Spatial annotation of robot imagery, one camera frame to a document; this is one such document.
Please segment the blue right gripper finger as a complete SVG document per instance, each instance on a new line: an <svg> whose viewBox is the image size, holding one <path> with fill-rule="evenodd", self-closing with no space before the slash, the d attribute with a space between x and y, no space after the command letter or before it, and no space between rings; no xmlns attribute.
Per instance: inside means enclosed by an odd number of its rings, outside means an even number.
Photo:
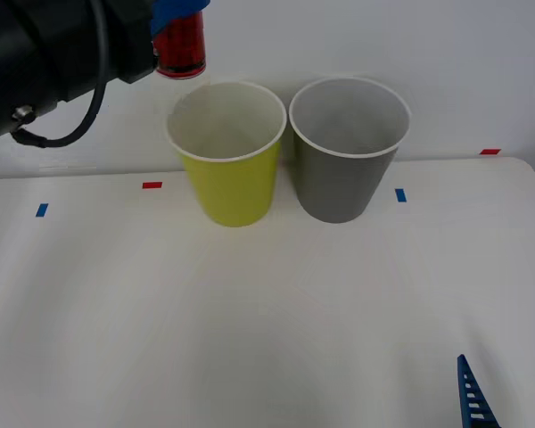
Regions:
<svg viewBox="0 0 535 428"><path fill-rule="evenodd" d="M462 426L464 428L499 428L498 420L464 355L457 358L457 382Z"/></svg>

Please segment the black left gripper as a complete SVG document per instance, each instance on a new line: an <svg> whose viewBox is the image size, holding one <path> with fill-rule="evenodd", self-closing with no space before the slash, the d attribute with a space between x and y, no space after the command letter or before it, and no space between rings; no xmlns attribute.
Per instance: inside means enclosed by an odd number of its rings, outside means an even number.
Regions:
<svg viewBox="0 0 535 428"><path fill-rule="evenodd" d="M150 74L154 67L151 35L209 4L210 0L154 0L150 8L147 1L104 1L108 79L133 83ZM69 102L92 90L97 79L98 39L90 3L23 1L21 9L45 48L57 98Z"/></svg>

